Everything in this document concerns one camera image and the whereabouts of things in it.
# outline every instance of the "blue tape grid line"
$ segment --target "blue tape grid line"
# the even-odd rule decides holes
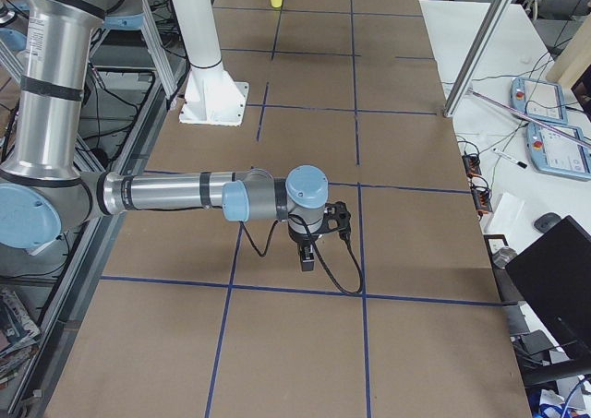
[[[265,94],[262,97],[262,109],[260,109],[259,129],[257,129],[257,142],[260,141],[260,131],[262,130],[262,119],[265,116],[265,108],[267,104],[267,95],[269,94],[269,81],[265,85]]]
[[[363,273],[364,281],[366,280],[366,253],[363,235],[363,195],[360,183],[357,183],[357,210],[359,216],[359,248],[361,260],[361,272]],[[363,354],[366,367],[366,416],[371,418],[371,378],[369,366],[369,331],[368,331],[368,287],[363,285],[361,293],[361,306],[363,314]]]
[[[144,282],[149,284],[172,284],[180,286],[196,286],[196,287],[214,287],[227,289],[229,284],[221,282],[204,282],[204,281],[183,281],[183,280],[165,280],[156,278],[142,278],[142,277],[126,277],[116,275],[102,275],[103,281],[125,281],[125,282]],[[273,292],[273,293],[295,293],[300,295],[313,296],[352,296],[344,295],[340,292],[321,291],[315,289],[292,289],[289,287],[271,287],[271,286],[254,286],[248,284],[232,284],[233,291],[251,291],[251,292]],[[404,301],[410,303],[428,303],[435,305],[472,305],[476,307],[504,307],[503,303],[491,303],[486,301],[467,301],[467,300],[450,300],[445,298],[427,298],[420,296],[402,296],[402,295],[386,295],[379,293],[366,293],[368,300],[386,300],[386,301]]]
[[[294,55],[328,55],[328,56],[352,56],[351,54],[339,54],[336,52],[300,52],[300,51],[268,51],[266,49],[238,49],[238,48],[223,48],[221,51],[230,52],[256,52],[259,54],[294,54]]]
[[[230,7],[230,6],[214,6],[214,9],[227,9],[227,10],[259,10],[272,12],[274,9],[265,7]],[[305,9],[281,9],[283,12],[296,12],[304,14],[337,14],[337,15],[350,15],[351,12],[338,12],[331,10],[305,10]],[[377,12],[355,12],[353,15],[369,15],[378,17],[404,17],[404,18],[423,18],[420,14],[387,14]]]
[[[355,118],[355,154],[356,154],[356,165],[361,164],[360,147],[359,147],[359,114],[357,113],[357,73],[356,73],[356,60],[355,60],[355,20],[353,16],[353,0],[351,2],[351,64],[353,68],[353,109]]]
[[[234,259],[232,260],[232,271],[230,272],[230,281],[228,282],[228,292],[225,296],[225,304],[223,306],[222,325],[220,326],[220,335],[218,336],[218,346],[215,350],[215,359],[213,360],[213,369],[211,370],[210,391],[207,396],[207,406],[205,407],[205,418],[209,418],[211,413],[211,403],[213,401],[213,391],[215,389],[215,379],[218,375],[218,366],[220,363],[220,355],[222,354],[223,334],[225,333],[225,324],[228,319],[228,310],[230,309],[230,298],[232,297],[232,289],[234,285],[234,275],[236,272],[236,264],[238,261],[238,251],[240,250],[240,240],[242,239],[242,226],[238,230],[236,238],[236,247],[234,251]]]
[[[182,172],[171,172],[171,171],[154,171],[154,170],[145,170],[145,173],[157,173],[161,175],[178,175]],[[396,189],[396,190],[408,190],[412,192],[436,192],[440,194],[461,194],[461,195],[470,195],[469,190],[457,190],[457,189],[438,189],[437,187],[412,187],[408,185],[368,185],[364,183],[339,183],[339,182],[329,182],[329,185],[340,185],[346,187],[355,187],[358,186],[361,188],[366,189]]]
[[[435,58],[432,56],[400,56],[396,55],[394,58],[397,60],[429,60],[435,61]]]
[[[271,53],[271,60],[275,58],[275,51],[277,50],[277,40],[279,39],[279,27],[281,26],[281,16],[283,14],[283,4],[279,9],[279,18],[277,19],[277,29],[275,30],[275,40],[273,41],[273,51]]]
[[[396,113],[396,114],[405,114],[405,115],[434,115],[436,116],[436,112],[424,112],[424,111],[393,111],[387,109],[345,109],[345,108],[338,108],[338,107],[309,107],[309,106],[292,106],[292,105],[285,105],[285,104],[247,104],[247,107],[273,107],[277,109],[298,109],[302,111],[332,111],[332,112],[355,112],[357,113]]]

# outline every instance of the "computer mouse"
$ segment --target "computer mouse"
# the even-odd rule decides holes
[[[542,233],[546,233],[562,220],[561,216],[554,212],[548,212],[534,221],[534,227]]]

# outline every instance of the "white table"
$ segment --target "white table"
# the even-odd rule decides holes
[[[427,22],[428,34],[438,62],[440,78],[446,91],[465,59],[465,55],[487,12],[488,4],[466,2],[421,1]],[[518,5],[511,5],[485,51],[474,78],[525,73],[527,77],[534,64],[547,50],[534,27]],[[549,60],[547,54],[543,66]],[[545,79],[545,69],[534,72],[532,78]],[[473,88],[498,102],[509,104],[512,79],[495,78],[474,81]],[[570,90],[564,91],[566,102],[576,102]],[[568,112],[569,124],[580,126],[591,137],[591,123],[582,113]],[[467,96],[460,103],[453,117],[455,132],[485,149],[510,134],[519,120],[509,113],[492,107],[477,97]],[[495,173],[493,209],[499,196],[509,192],[525,202],[524,209],[514,225],[504,233],[510,246],[518,253],[531,245],[540,235],[533,222],[546,212],[556,212],[562,217],[572,215],[588,232],[591,232],[591,182],[580,182],[540,173],[531,162],[525,144],[525,130],[520,130],[505,150],[514,158],[528,164],[521,169],[501,159]],[[499,157],[491,150],[481,156],[483,176],[492,180],[492,170]],[[486,217],[482,226],[487,223]]]

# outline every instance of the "white pillar base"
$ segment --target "white pillar base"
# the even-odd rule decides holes
[[[210,69],[191,68],[181,123],[240,125],[247,106],[248,83],[234,82],[219,64]]]

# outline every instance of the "pen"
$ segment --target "pen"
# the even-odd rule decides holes
[[[527,167],[527,164],[525,164],[523,161],[516,160],[514,157],[506,154],[502,150],[498,150],[497,148],[493,148],[492,151],[495,152],[497,155],[499,155],[501,158],[504,158],[505,160],[510,161],[513,164],[517,164],[522,169],[525,169]]]

